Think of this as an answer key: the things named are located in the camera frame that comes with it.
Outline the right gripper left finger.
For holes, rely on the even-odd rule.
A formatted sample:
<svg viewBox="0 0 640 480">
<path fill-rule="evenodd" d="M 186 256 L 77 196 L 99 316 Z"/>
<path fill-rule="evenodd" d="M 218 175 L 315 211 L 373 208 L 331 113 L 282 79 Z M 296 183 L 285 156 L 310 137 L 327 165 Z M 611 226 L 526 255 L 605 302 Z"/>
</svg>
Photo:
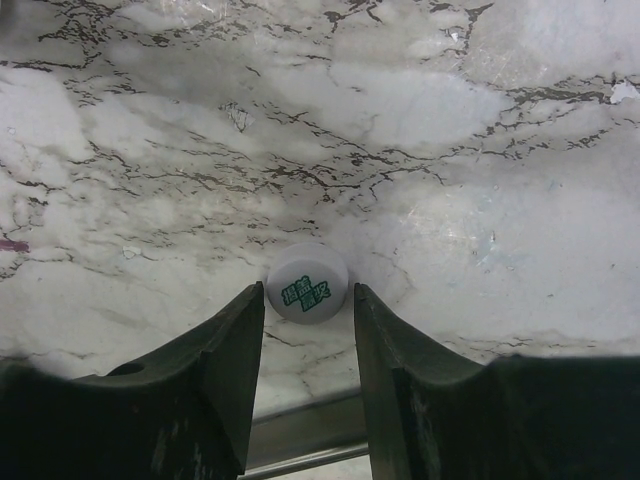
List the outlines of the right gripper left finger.
<svg viewBox="0 0 640 480">
<path fill-rule="evenodd" d="M 264 288 L 104 376 L 1 363 L 5 479 L 235 479 L 246 469 Z"/>
</svg>

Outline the green white bottle cap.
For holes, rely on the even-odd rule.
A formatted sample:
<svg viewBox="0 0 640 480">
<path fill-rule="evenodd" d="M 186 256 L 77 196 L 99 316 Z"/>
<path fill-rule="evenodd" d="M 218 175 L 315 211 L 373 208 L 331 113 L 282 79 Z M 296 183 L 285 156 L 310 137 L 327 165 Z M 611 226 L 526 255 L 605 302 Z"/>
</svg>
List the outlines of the green white bottle cap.
<svg viewBox="0 0 640 480">
<path fill-rule="evenodd" d="M 319 243 L 298 243 L 279 252 L 268 271 L 268 300 L 284 320 L 309 325 L 330 320 L 348 294 L 342 256 Z"/>
</svg>

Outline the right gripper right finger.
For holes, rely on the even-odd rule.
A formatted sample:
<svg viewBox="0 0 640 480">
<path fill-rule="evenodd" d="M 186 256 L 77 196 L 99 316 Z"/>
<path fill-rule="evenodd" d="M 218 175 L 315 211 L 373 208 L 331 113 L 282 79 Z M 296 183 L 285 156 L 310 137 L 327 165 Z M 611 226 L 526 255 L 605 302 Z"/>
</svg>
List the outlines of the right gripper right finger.
<svg viewBox="0 0 640 480">
<path fill-rule="evenodd" d="M 354 325 L 377 479 L 635 479 L 635 356 L 502 356 L 482 365 L 364 284 Z"/>
</svg>

